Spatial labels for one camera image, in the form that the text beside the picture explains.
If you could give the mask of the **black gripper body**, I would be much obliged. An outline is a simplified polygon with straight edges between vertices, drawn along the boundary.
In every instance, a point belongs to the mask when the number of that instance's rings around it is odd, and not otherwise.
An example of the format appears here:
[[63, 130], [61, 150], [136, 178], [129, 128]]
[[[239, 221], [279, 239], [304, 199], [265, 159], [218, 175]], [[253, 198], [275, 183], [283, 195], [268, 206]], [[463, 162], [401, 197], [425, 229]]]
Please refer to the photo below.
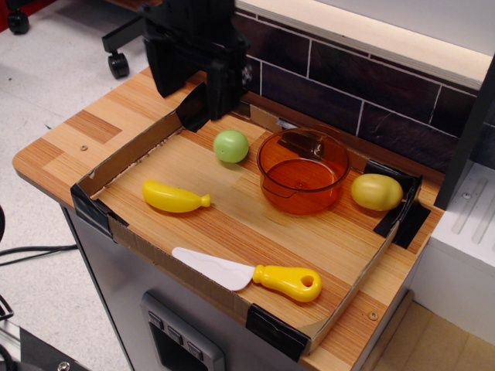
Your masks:
[[205, 70], [224, 61], [232, 70], [247, 66], [250, 43], [232, 23], [234, 1], [163, 1], [138, 9], [145, 20], [149, 66], [189, 63]]

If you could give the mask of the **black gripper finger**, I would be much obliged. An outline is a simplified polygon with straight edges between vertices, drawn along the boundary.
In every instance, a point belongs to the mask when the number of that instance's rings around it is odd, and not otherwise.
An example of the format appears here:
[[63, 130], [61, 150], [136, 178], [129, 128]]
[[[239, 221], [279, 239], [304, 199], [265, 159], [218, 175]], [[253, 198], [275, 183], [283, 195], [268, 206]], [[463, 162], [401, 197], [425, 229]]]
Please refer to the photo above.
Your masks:
[[207, 67], [207, 103], [212, 121], [235, 108], [252, 80], [252, 68], [246, 56], [214, 59]]
[[156, 89], [162, 97], [168, 97], [181, 89], [197, 73], [197, 68], [180, 56], [175, 46], [168, 41], [145, 39], [145, 49]]

